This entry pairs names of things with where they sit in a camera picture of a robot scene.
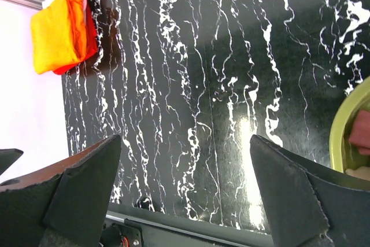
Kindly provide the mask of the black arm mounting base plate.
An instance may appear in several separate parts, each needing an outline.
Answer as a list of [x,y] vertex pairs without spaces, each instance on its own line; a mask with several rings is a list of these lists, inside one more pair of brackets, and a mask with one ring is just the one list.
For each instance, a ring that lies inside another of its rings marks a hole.
[[132,220],[165,230],[208,239],[232,246],[273,246],[272,237],[254,231],[238,230],[232,227],[218,226],[208,222],[190,220],[183,217],[151,212],[122,204],[110,203],[106,218],[115,222]]

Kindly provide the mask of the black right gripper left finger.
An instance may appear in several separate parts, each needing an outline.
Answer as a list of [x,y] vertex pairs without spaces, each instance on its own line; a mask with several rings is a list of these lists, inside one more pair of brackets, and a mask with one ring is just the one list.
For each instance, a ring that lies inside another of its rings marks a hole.
[[121,153],[111,135],[1,183],[1,246],[98,246]]

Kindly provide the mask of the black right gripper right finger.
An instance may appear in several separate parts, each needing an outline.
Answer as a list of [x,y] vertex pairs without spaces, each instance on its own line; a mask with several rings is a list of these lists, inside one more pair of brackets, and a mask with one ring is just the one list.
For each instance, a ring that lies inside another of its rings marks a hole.
[[275,246],[369,246],[369,181],[259,135],[250,155]]

